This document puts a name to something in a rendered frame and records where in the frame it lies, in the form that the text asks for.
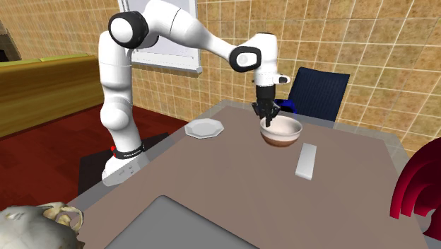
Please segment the dark red curved chair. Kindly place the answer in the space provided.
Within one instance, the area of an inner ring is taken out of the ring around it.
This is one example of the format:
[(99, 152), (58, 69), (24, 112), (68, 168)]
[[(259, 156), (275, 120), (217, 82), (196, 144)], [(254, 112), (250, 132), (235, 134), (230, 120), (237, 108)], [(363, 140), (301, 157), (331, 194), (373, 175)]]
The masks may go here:
[(420, 148), (402, 170), (394, 188), (389, 215), (427, 216), (425, 236), (441, 241), (441, 137)]

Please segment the white flat rectangular box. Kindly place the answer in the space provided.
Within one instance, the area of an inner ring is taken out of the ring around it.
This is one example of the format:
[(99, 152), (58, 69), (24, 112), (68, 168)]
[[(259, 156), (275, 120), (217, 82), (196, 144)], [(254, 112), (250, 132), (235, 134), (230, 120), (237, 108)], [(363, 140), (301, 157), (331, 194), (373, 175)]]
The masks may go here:
[(317, 147), (312, 144), (304, 143), (300, 150), (295, 175), (306, 180), (311, 180), (314, 171)]

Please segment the white wall board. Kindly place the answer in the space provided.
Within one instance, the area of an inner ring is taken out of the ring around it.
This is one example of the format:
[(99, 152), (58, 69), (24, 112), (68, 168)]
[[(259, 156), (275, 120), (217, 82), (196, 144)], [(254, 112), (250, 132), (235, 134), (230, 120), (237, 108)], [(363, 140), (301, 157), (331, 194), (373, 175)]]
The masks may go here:
[[(119, 10), (138, 11), (142, 13), (150, 0), (117, 0)], [(162, 36), (157, 43), (149, 48), (136, 49), (131, 57), (133, 64), (189, 71), (200, 74), (202, 66), (200, 51), (194, 48), (184, 47)]]

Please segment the grey flat rounded slab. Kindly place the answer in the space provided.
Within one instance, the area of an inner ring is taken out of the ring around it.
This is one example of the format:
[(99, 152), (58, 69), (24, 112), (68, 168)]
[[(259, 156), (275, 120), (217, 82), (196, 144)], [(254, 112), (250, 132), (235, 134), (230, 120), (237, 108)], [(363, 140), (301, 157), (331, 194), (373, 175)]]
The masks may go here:
[(152, 201), (105, 249), (259, 249), (165, 195)]

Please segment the dark blue chair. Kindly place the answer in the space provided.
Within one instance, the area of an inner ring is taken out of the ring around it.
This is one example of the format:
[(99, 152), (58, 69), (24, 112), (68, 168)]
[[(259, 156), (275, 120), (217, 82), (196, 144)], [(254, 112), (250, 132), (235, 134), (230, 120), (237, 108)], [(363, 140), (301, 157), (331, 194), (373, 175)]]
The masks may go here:
[(343, 100), (350, 74), (300, 67), (287, 99), (275, 99), (283, 111), (331, 122)]

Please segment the yellow wooden bench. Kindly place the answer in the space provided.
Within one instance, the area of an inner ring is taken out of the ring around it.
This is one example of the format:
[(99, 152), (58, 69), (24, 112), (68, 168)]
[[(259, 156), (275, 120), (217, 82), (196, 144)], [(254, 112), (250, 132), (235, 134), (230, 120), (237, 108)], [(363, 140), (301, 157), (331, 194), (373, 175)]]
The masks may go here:
[(95, 56), (0, 66), (0, 138), (103, 99)]

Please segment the dark robot stand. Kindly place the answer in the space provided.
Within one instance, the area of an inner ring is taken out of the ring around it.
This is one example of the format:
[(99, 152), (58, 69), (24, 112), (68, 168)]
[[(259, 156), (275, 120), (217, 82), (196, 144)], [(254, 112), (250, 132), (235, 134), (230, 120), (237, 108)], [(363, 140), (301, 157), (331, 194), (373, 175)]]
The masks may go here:
[[(169, 134), (165, 132), (142, 139), (142, 142), (145, 149), (148, 150), (168, 136)], [(112, 156), (113, 153), (111, 149), (107, 149), (95, 154), (84, 156), (80, 159), (78, 174), (78, 196), (102, 180), (102, 172), (105, 169), (105, 164)]]

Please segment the white octagonal plate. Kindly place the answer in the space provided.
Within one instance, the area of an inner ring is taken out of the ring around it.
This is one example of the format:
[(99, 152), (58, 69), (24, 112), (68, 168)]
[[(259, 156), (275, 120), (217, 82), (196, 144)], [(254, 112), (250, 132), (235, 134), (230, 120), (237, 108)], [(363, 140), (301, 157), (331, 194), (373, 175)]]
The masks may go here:
[(206, 139), (217, 137), (224, 130), (224, 126), (218, 120), (203, 118), (192, 120), (184, 126), (184, 130), (190, 137)]

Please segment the brown table with grey rim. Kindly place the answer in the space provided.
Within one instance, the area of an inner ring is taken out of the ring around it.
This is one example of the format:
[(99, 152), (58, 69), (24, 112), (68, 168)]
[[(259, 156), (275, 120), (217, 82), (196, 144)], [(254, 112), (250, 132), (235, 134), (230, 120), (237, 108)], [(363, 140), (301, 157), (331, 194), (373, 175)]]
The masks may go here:
[[(104, 196), (75, 206), (85, 249), (105, 249), (156, 197), (165, 195), (259, 249), (428, 249), (413, 217), (391, 218), (396, 138), (304, 122), (291, 146), (268, 145), (251, 110), (215, 111), (212, 139), (180, 132), (167, 150)], [(311, 180), (295, 175), (304, 143), (317, 147)]]

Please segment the white and brown bowl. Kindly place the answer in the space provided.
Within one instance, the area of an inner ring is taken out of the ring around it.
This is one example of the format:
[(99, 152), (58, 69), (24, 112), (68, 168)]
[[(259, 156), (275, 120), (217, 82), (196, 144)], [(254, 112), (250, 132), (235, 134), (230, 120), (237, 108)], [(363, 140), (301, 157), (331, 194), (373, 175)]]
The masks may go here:
[(266, 126), (266, 118), (260, 120), (260, 133), (267, 144), (277, 147), (287, 147), (296, 142), (302, 131), (302, 124), (293, 119), (278, 115)]

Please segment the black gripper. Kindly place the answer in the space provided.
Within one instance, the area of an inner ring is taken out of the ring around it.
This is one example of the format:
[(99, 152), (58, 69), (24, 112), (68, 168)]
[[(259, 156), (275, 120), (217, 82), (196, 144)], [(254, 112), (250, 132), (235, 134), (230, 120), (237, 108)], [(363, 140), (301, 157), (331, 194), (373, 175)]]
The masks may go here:
[(257, 101), (252, 103), (252, 107), (259, 116), (265, 119), (264, 126), (270, 127), (271, 121), (279, 113), (281, 107), (274, 102), (276, 86), (256, 86)]

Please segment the pale animal skull figure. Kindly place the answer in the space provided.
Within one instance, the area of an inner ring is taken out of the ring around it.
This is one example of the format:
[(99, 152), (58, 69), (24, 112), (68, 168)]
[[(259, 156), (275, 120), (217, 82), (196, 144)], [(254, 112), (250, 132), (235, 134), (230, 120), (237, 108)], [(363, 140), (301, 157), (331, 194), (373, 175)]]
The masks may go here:
[(83, 249), (83, 212), (63, 202), (0, 211), (0, 249)]

